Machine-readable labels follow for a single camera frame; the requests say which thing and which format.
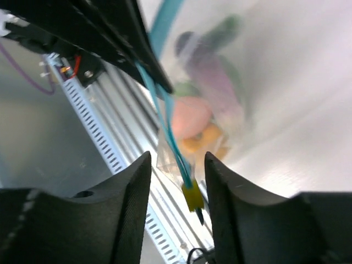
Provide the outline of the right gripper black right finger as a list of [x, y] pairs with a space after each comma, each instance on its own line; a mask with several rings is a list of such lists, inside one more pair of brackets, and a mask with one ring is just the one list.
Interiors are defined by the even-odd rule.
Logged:
[[205, 155], [217, 263], [351, 263], [351, 193], [286, 198]]

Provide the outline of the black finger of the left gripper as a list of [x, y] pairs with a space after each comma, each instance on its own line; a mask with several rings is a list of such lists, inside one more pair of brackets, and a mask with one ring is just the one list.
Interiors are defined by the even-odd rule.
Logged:
[[139, 83], [139, 63], [171, 94], [173, 88], [152, 50], [137, 1], [1, 1], [1, 9], [25, 20], [8, 23], [9, 38], [37, 53], [73, 57], [84, 50]]

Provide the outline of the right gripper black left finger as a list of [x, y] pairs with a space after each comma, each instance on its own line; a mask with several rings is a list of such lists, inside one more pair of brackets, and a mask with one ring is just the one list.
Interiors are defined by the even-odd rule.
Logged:
[[139, 263], [151, 155], [72, 198], [1, 190], [1, 263]]

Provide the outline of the green toy bell pepper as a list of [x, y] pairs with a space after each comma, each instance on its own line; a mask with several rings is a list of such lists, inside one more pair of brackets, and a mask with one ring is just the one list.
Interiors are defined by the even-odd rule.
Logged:
[[178, 97], [199, 97], [200, 92], [191, 81], [177, 82], [174, 85], [174, 95]]

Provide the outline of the dark green toy chili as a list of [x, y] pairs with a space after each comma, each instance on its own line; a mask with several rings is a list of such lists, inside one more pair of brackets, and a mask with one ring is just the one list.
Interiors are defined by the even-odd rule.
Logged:
[[238, 15], [229, 15], [218, 25], [202, 36], [202, 40], [213, 50], [219, 50], [231, 43], [241, 30], [241, 18]]

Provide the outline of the pink toy food piece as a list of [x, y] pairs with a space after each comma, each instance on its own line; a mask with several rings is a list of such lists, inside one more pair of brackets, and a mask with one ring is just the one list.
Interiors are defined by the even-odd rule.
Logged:
[[177, 97], [172, 114], [172, 132], [176, 139], [187, 139], [201, 133], [212, 117], [208, 103], [194, 96]]

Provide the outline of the purple toy eggplant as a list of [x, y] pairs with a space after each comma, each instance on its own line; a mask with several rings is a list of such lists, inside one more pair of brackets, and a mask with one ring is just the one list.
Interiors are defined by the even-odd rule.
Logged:
[[244, 118], [238, 71], [192, 31], [178, 36], [175, 55], [220, 123]]

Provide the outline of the yellow toy lemon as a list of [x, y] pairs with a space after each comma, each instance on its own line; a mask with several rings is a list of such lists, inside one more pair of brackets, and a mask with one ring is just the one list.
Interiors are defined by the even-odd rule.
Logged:
[[215, 124], [210, 123], [198, 135], [182, 139], [179, 142], [181, 153], [191, 160], [203, 161], [205, 154], [211, 152], [217, 158], [222, 159], [228, 152], [228, 137]]

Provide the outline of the clear zip top bag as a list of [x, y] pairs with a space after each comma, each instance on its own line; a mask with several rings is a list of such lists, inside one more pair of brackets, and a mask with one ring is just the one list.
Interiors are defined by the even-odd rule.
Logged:
[[275, 194], [351, 191], [351, 1], [140, 1], [173, 133]]

